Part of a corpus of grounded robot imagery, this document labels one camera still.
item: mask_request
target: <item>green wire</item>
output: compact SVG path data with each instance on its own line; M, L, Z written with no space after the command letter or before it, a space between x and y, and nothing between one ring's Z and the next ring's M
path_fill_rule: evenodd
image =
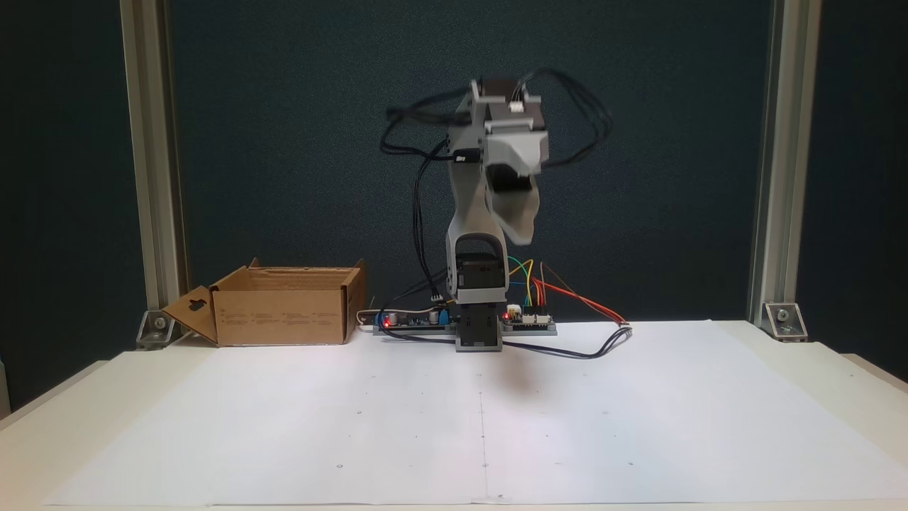
M527 270L527 267L524 266L523 263L521 263L520 260L517 259L516 257L513 257L513 256L509 255L509 256L508 256L508 259L510 259L511 261L514 261L515 263L517 263L518 266L520 266L520 269L523 270L524 275L527 276L527 281L529 281L529 271ZM523 305L524 305L524 306L529 305L529 296L527 296L526 298L524 298L524 300L523 300Z
M527 280L529 280L529 271L527 271L527 267L524 266L523 263L521 263L519 259L517 259L516 257L514 257L512 255L509 255L508 259L517 263L517 266L520 266L520 269L523 270L523 274L526 275Z

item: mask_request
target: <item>black cable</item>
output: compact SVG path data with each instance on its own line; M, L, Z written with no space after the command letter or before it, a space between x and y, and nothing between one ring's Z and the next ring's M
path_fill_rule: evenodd
M580 111L580 114L582 114L593 127L592 142L584 145L576 151L575 154L567 158L543 162L542 167L552 168L578 162L589 156L596 147L606 141L606 138L608 138L612 132L612 117L605 106L596 98L596 95L590 92L583 84L556 69L548 67L540 67L539 69L522 76L514 87L511 100L518 101L523 92L524 85L536 76L542 75L550 75L558 80L561 86L567 91L568 96L577 107L577 110Z
M425 99L420 99L418 102L413 105L408 106L407 108L389 108L386 111L388 117L388 127L385 128L385 132L381 135L381 140L379 142L379 149L382 153L386 155L419 155L423 158L432 160L432 161L447 161L454 158L453 155L447 156L438 156L431 153L426 153L421 149L416 147L411 147L408 145L394 145L388 142L388 137L394 131L394 128L397 127L401 122L405 120L412 120L422 124L428 125L469 125L471 124L469 112L455 112L454 114L438 114L432 112L426 112L422 110L423 108L435 105L438 103L443 103L445 101L450 101L452 99L458 99L464 96L469 92L468 87L461 87L452 91L445 93L429 96Z
M447 272L448 272L447 268L444 268L444 269L441 269L441 270L435 272L430 277L430 282L434 283L437 280L441 280L440 277L447 274ZM419 281L418 283L408 287L407 290L404 291L403 293L400 293L399 295L393 297L385 305L381 306L381 310L379 311L379 314L376 316L377 320L375 321L376 325L378 325L378 327L379 327L379 330L381 330L381 333L385 334L386 336L394 337L395 339L399 339L401 341L415 341L415 342L421 342L421 343L439 343L439 344L446 344L446 345L454 344L454 339L432 339L429 337L407 336L407 335L398 334L396 332L391 332L389 329L385 328L385 323L384 323L385 309L387 309L391 304L400 300L401 298L410 296L414 293L418 293L419 291L422 291L423 289L426 289L427 287L429 287L428 284L426 284L422 281Z
M439 142L429 155L437 155L441 150L447 145L447 139ZM422 204L419 201L419 185L422 182L422 177L426 174L426 170L429 168L429 164L432 163L430 158L425 158L422 161L422 165L419 166L419 171L416 174L416 180L413 183L413 213L412 213L412 235L413 235L413 247L416 250L416 257L419 260L419 267L422 268L423 275L426 276L426 282L431 289L432 296L441 296L439 289L435 286L435 283L432 281L431 274L429 272L429 265L426 263L426 243L425 243L425 230L422 224Z
M515 342L511 342L511 341L504 341L503 344L505 346L528 349L530 351L535 351L537 353L543 353L546 355L558 355L558 356L567 356L570 358L592 360L594 358L600 358L601 356L605 356L608 352L615 349L615 346L617 346L617 341L622 336L627 336L626 338L630 338L632 333L633 333L633 328L631 328L630 326L620 327L618 330L616 330L614 333L612 333L612 335L609 336L608 339L606 340L605 344L603 344L602 347L600 347L594 353L580 353L578 351L570 351L570 350L561 349L558 347L528 345L525 343L515 343Z

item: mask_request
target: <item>orange wire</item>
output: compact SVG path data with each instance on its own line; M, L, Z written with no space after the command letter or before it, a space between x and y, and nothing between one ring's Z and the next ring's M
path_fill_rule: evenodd
M590 305L590 306L593 306L593 307L597 308L597 309L598 309L599 311L601 311L603 314L605 314L606 316L611 317L613 320L615 320L617 323L619 323L619 324L621 324L621 325L624 325L624 324L627 323L627 320L626 320L622 315L620 315L619 313L613 311L612 309L610 309L610 308L608 308L608 307L606 307L606 306L603 306L602 304L598 304L598 303L596 303L596 302L590 300L589 298L585 298L585 297L583 297L583 296L580 296L580 295L578 295L577 293L571 293L570 291L567 291L566 289L562 289L562 288L560 288L560 287L558 287L558 286L553 286L553 285L548 284L548 283L543 284L542 281L540 281L539 279L537 279L537 278L535 278L535 277L533 277L533 281L536 283L537 286L544 286L546 289L551 289L551 290L553 290L553 291L558 291L559 293L561 293L561 294L563 294L563 295L573 296L573 297L575 297L576 299L581 300L581 301L583 301L584 303L586 303L586 304L588 304L588 305Z

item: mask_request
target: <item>white table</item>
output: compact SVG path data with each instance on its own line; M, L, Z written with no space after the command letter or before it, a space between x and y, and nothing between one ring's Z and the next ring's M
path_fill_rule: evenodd
M802 388L821 406L892 458L908 466L908 394L819 343L782 345L744 321L718 323L768 366ZM44 498L109 439L141 416L214 352L205 343L184 341L159 352L130 352L85 371L57 396L27 413L0 422L0 509L50 509ZM339 511L343 507L325 506ZM443 506L406 506L414 507ZM908 501L850 501L762 504L594 505L602 509L664 510L895 510ZM281 510L313 506L281 506ZM75 507L115 511L140 507ZM264 507L234 507L264 509Z

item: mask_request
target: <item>dark blue wall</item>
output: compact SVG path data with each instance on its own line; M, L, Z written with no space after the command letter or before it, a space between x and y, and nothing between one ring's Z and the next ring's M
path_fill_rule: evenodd
M145 309L119 3L0 7L13 407L135 346Z
M419 278L419 162L378 150L386 105L481 76L567 71L615 133L539 179L531 246L578 291L634 319L743 318L770 6L674 2L173 3L187 236L195 284L266 265L370 264L379 300ZM545 81L554 155L589 138ZM443 131L411 131L431 147ZM444 266L453 203L433 166L422 204ZM593 314L553 299L561 318Z
M908 379L908 5L824 2L798 301L810 334Z

